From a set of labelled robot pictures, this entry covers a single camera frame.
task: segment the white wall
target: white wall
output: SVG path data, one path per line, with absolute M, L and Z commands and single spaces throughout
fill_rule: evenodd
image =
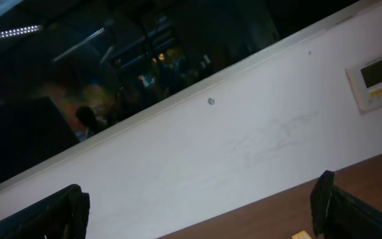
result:
M 256 54 L 223 84 L 0 192 L 0 220 L 77 183 L 91 196 L 88 238 L 155 238 L 378 155 L 382 108 L 360 114 L 344 69 L 381 51 L 382 4 Z

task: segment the yellow label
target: yellow label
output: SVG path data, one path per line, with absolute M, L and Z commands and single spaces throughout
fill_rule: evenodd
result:
M 380 97 L 380 96 L 382 96 L 382 89 L 379 89 L 379 90 L 376 90 L 376 91 L 372 92 L 371 96 L 372 97 Z
M 292 239 L 312 239 L 309 234 L 306 231 L 301 231 L 294 236 L 292 236 Z

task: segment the brown wooden surface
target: brown wooden surface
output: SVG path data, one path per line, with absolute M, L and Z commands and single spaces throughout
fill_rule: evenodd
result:
M 310 192 L 316 180 L 163 236 L 175 238 L 314 238 Z M 335 185 L 382 212 L 382 155 L 336 172 Z

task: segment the thermostat screen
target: thermostat screen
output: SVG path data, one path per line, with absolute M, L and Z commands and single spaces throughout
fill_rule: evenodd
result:
M 382 60 L 361 69 L 366 88 L 382 82 Z

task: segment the thermostat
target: thermostat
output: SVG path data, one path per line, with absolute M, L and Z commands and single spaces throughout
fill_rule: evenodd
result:
M 382 106 L 382 54 L 346 72 L 362 111 Z

